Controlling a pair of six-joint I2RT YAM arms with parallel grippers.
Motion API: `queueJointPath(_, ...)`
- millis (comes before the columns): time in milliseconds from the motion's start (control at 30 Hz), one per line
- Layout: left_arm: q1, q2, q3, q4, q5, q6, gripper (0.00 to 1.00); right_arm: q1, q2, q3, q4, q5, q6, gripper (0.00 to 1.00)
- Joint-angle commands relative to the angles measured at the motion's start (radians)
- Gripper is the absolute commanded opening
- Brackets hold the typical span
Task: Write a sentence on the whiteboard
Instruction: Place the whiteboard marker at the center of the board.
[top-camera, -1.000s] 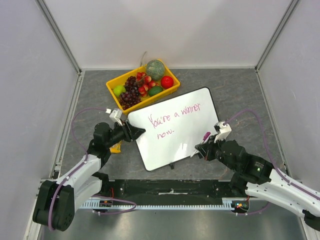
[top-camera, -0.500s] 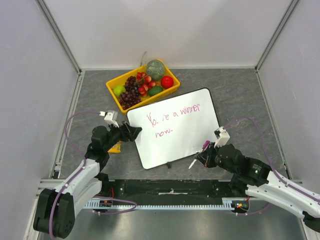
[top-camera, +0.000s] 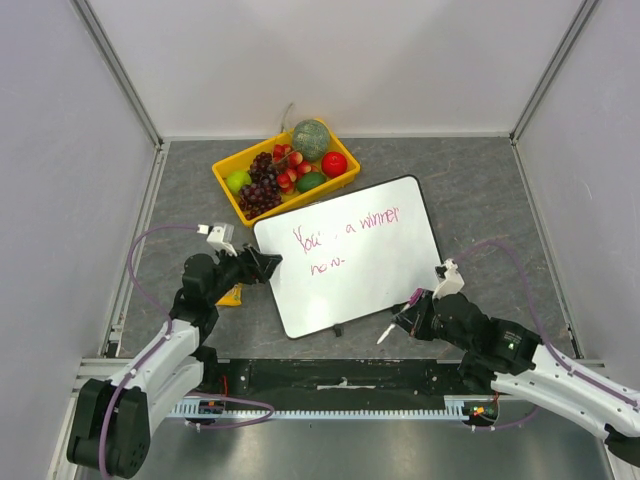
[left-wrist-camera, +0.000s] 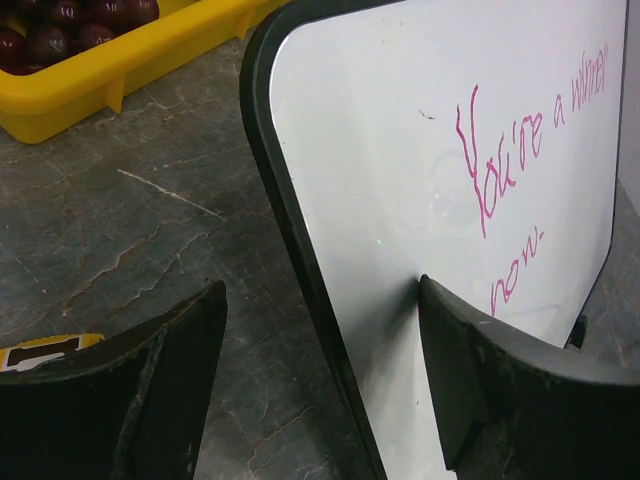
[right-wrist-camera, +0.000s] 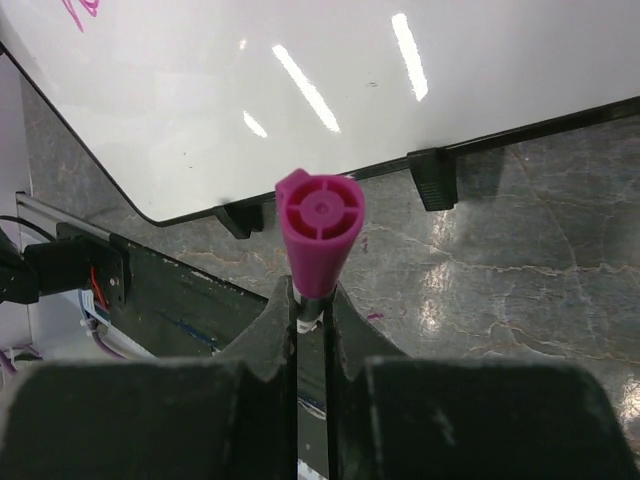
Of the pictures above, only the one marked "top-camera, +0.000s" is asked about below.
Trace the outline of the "white marker with pink cap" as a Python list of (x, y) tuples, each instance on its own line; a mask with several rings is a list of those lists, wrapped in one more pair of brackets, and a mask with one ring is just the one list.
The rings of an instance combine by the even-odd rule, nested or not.
[(380, 345), (391, 333), (391, 331), (405, 321), (405, 312), (412, 308), (423, 295), (424, 290), (422, 288), (416, 289), (411, 297), (404, 303), (400, 309), (392, 316), (389, 326), (383, 331), (380, 337), (377, 339), (376, 344)]

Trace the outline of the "white whiteboard black frame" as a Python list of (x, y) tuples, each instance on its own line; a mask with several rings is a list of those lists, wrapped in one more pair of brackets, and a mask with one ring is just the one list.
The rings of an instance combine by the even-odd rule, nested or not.
[(282, 258), (270, 286), (291, 339), (438, 284), (441, 255), (412, 175), (260, 220), (254, 234), (261, 252)]

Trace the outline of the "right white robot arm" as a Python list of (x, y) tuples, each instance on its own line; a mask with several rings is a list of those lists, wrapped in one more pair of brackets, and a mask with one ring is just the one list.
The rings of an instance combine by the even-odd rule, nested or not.
[(458, 381), (467, 392), (524, 399), (581, 426), (615, 457), (639, 465), (639, 392), (559, 352), (521, 324), (489, 317), (463, 294), (429, 291), (392, 308), (392, 324), (421, 341), (464, 352)]

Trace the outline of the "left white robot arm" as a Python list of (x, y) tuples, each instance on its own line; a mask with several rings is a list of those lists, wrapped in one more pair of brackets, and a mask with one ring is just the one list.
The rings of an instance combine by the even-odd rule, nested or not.
[(217, 302), (238, 284), (268, 282), (281, 261), (250, 245), (237, 254), (189, 257), (160, 332), (124, 368), (81, 387), (67, 460), (106, 479), (135, 476), (175, 405), (193, 390), (208, 393), (218, 385), (216, 353), (204, 344), (219, 318)]

